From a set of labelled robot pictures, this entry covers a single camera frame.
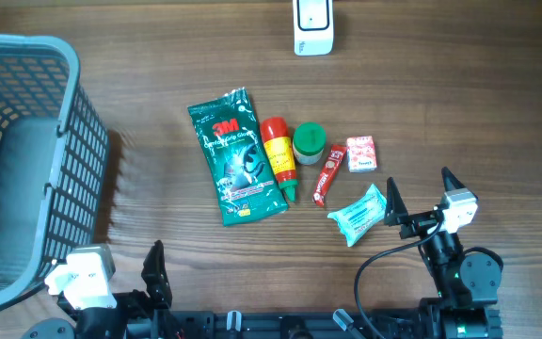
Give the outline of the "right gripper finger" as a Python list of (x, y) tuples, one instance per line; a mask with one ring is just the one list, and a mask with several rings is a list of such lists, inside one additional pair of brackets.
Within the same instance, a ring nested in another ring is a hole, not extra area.
[(386, 225), (402, 225), (408, 223), (409, 213), (401, 197), (399, 189), (392, 177), (387, 180), (387, 202), (384, 223)]
[(462, 189), (465, 187), (465, 185), (462, 184), (447, 167), (443, 167), (441, 169), (441, 176), (446, 192)]

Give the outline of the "teal wet wipes pack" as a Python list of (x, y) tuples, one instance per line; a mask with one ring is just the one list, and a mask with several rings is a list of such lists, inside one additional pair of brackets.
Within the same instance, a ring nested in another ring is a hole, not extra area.
[(375, 184), (356, 202), (327, 217), (337, 222), (348, 247), (353, 247), (376, 223), (385, 216), (387, 200)]

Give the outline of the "small red white box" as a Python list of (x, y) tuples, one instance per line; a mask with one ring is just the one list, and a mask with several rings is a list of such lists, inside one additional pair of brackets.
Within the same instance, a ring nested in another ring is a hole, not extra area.
[(372, 136), (349, 137), (346, 146), (350, 172), (367, 172), (377, 168), (375, 143)]

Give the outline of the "red coffee stick sachet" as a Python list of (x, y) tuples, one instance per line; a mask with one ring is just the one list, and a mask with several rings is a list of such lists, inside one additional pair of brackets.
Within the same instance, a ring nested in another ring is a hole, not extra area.
[(340, 165), (347, 153), (347, 147), (334, 144), (331, 146), (330, 152), (324, 163), (324, 166), (319, 174), (315, 189), (312, 194), (313, 202), (319, 206), (325, 206), (326, 194), (339, 171)]

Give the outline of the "green lid jar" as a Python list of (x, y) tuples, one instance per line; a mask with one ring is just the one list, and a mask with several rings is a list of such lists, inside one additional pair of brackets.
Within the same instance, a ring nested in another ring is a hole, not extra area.
[(301, 165), (317, 163), (326, 147), (327, 134), (318, 123), (305, 122), (300, 124), (293, 135), (293, 151), (295, 160)]

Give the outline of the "green 3M gloves packet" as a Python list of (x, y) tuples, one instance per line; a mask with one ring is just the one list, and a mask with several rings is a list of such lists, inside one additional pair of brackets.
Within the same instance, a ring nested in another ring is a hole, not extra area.
[(266, 156), (247, 90), (234, 89), (188, 114), (211, 172), (224, 226), (289, 209)]

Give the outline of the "red sauce bottle green cap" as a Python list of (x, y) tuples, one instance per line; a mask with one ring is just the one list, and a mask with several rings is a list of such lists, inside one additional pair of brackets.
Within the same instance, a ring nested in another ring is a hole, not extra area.
[(292, 140), (284, 118), (273, 117), (261, 124), (263, 146), (272, 171), (290, 202), (296, 201), (298, 186)]

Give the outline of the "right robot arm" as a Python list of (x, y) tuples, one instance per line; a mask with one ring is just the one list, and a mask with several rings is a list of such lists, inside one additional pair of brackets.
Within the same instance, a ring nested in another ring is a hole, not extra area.
[(438, 295), (413, 310), (389, 312), (391, 338), (502, 338), (495, 308), (504, 263), (494, 251), (464, 248), (457, 231), (471, 224), (478, 198), (448, 168), (441, 170), (444, 194), (431, 211), (409, 214), (395, 181), (387, 180), (384, 222), (400, 226), (403, 239), (418, 237), (422, 260)]

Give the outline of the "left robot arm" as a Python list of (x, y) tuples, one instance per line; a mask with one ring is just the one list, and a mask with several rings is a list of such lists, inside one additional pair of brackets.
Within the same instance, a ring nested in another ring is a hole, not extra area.
[(105, 244), (81, 246), (45, 278), (48, 293), (73, 323), (53, 317), (33, 325), (24, 338), (184, 338), (171, 314), (172, 293), (165, 267), (164, 245), (154, 242), (143, 263), (145, 291), (111, 291), (116, 271)]

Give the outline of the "white barcode scanner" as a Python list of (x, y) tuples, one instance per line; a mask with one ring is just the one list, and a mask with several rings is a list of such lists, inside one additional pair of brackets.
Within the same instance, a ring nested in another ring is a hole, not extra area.
[(294, 52), (297, 56), (323, 56), (332, 51), (332, 0), (293, 0), (293, 20)]

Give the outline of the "grey plastic shopping basket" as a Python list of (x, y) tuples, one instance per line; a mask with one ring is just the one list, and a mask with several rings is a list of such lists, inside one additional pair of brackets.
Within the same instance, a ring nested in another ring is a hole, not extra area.
[(92, 241), (109, 149), (74, 49), (0, 35), (0, 305)]

